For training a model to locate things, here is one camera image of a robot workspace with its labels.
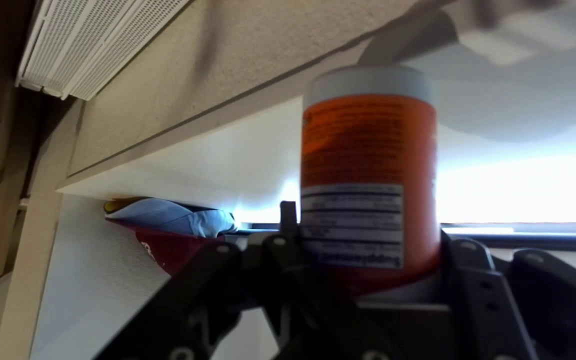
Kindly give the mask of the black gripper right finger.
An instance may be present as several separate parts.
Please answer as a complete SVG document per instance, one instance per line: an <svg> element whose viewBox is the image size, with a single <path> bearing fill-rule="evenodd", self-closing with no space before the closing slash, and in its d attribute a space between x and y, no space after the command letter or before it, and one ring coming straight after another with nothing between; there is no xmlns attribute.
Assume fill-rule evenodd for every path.
<svg viewBox="0 0 576 360"><path fill-rule="evenodd" d="M441 231L458 360L576 360L576 266L545 249L497 257Z"/></svg>

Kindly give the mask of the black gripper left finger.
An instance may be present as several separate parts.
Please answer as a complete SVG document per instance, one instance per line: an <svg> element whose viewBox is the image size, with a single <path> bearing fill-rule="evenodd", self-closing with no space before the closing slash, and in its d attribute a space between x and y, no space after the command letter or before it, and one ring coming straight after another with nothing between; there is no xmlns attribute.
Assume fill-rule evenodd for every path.
<svg viewBox="0 0 576 360"><path fill-rule="evenodd" d="M120 328L95 360L210 360L247 310L261 310L273 360L355 360L355 301L306 252L296 203L280 226L238 249L206 243Z"/></svg>

